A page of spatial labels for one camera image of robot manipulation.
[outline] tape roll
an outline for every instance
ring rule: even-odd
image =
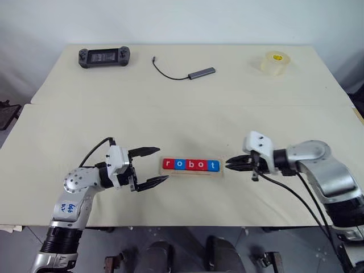
[[[270,51],[266,53],[266,57],[260,64],[260,69],[272,76],[283,74],[291,58],[279,51]]]

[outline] wire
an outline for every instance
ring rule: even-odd
[[[166,77],[166,78],[170,78],[171,80],[176,80],[176,81],[181,81],[181,80],[186,80],[186,79],[188,79],[188,77],[186,77],[186,78],[172,78],[172,77],[169,77],[169,76],[167,76],[166,74],[164,74],[162,71],[160,71],[159,70],[159,68],[155,65],[155,56],[153,57],[153,59],[152,59],[152,63],[153,63],[153,65],[154,65],[154,67],[155,67],[155,69],[157,69],[158,70],[158,72],[159,73],[161,73],[164,77]]]
[[[265,180],[268,180],[269,182],[272,182],[284,189],[286,189],[287,191],[289,191],[291,194],[293,194],[298,200],[300,200],[302,202],[302,204],[307,208],[307,210],[310,212],[311,216],[313,217],[313,219],[315,219],[315,221],[317,222],[319,228],[321,229],[321,231],[325,234],[325,236],[327,237],[328,240],[330,240],[329,236],[327,235],[326,231],[324,230],[324,227],[322,226],[322,224],[320,223],[319,219],[316,217],[316,215],[314,214],[314,212],[312,211],[312,209],[309,207],[309,205],[305,202],[305,200],[302,199],[301,196],[298,195],[298,193],[296,193],[293,189],[291,189],[290,187],[282,184],[281,182],[278,182],[272,178],[269,178],[268,176],[265,176],[264,174],[262,174],[261,172],[259,172],[257,169],[255,170],[256,173],[258,175],[260,175],[261,177],[263,177]]]
[[[115,145],[115,141],[113,138],[105,138],[104,140],[100,141],[98,145],[96,145],[95,147],[93,147],[93,149],[85,156],[84,160],[82,160],[81,164],[79,165],[80,167],[83,167],[83,165],[85,164],[86,160],[88,160],[88,158],[91,156],[91,154],[93,152],[95,152],[95,150],[97,148],[99,148],[101,145],[103,145],[105,142],[109,141],[110,145]]]
[[[331,247],[333,248],[333,250],[334,250],[334,252],[335,252],[336,256],[338,256],[337,251],[336,251],[336,248],[335,248],[335,244],[334,244],[334,240],[333,240],[332,232],[331,232],[330,227],[329,227],[329,224],[328,224],[328,222],[327,222],[327,220],[326,220],[326,218],[325,218],[325,216],[324,216],[324,213],[322,212],[322,210],[321,210],[321,208],[320,208],[320,206],[319,206],[319,204],[318,204],[318,202],[317,202],[317,200],[316,200],[315,196],[313,195],[312,191],[310,190],[310,188],[309,188],[309,186],[308,186],[307,182],[303,179],[302,175],[301,175],[300,173],[297,173],[297,176],[298,176],[298,177],[300,178],[300,180],[302,181],[303,185],[305,186],[306,190],[308,191],[309,195],[311,196],[311,199],[313,200],[314,204],[316,205],[316,208],[317,208],[317,210],[318,210],[318,212],[319,212],[319,214],[320,214],[320,216],[321,216],[321,218],[322,218],[322,220],[323,220],[323,222],[324,222],[324,224],[325,224],[326,232],[327,232],[327,234],[328,234],[328,236],[329,236],[329,238],[328,238],[328,239],[329,239],[329,242],[330,242],[330,244],[331,244]]]

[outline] floor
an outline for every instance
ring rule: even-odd
[[[12,234],[0,231],[0,272],[29,272],[45,239],[47,227],[30,226]],[[259,227],[118,227],[112,233],[85,230],[78,249],[76,273],[104,272],[106,256],[143,251],[155,241],[165,240],[175,247],[175,272],[203,271],[207,236],[216,235],[235,245],[247,272],[271,273],[273,268],[255,266],[250,257],[265,251],[280,252],[285,272],[342,273],[328,241],[316,227],[264,232]],[[122,264],[115,273],[133,271]]]

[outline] table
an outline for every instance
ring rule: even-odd
[[[3,182],[0,192],[2,224],[48,225],[65,174],[109,136],[127,148],[162,149],[136,158],[140,181],[158,173],[161,156],[226,160],[242,154],[243,137],[256,130],[269,136],[276,148],[308,139],[329,143],[334,156],[364,185],[364,127],[311,47],[131,45],[135,57],[130,67],[82,69],[74,53],[84,47],[97,48],[65,49],[1,149],[2,181],[11,181]],[[247,64],[271,49],[292,58],[286,74],[265,76]],[[193,58],[173,58],[181,51],[193,52]],[[171,81],[152,67],[153,53],[172,76],[212,65],[217,73]],[[103,160],[106,151],[98,150],[89,164]],[[316,224],[289,193],[250,178],[250,173],[225,169],[222,178],[170,177],[141,193],[108,189],[94,199],[89,226]],[[276,178],[313,207],[297,178]]]

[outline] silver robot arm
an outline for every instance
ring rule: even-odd
[[[163,182],[168,176],[155,177],[138,184],[131,163],[135,156],[146,156],[157,151],[159,149],[155,147],[127,151],[116,146],[111,139],[105,162],[70,171],[63,181],[64,190],[55,205],[47,239],[30,272],[70,272],[68,270],[76,265],[78,242],[86,228],[96,193],[123,185],[128,185],[132,191],[144,191]]]
[[[227,161],[227,168],[259,173],[293,176],[306,174],[316,196],[333,222],[333,229],[344,243],[340,246],[341,263],[346,271],[364,261],[364,197],[349,169],[336,160],[330,147],[319,140],[310,140],[286,149],[273,150],[272,141],[251,132],[244,140],[244,152]]]

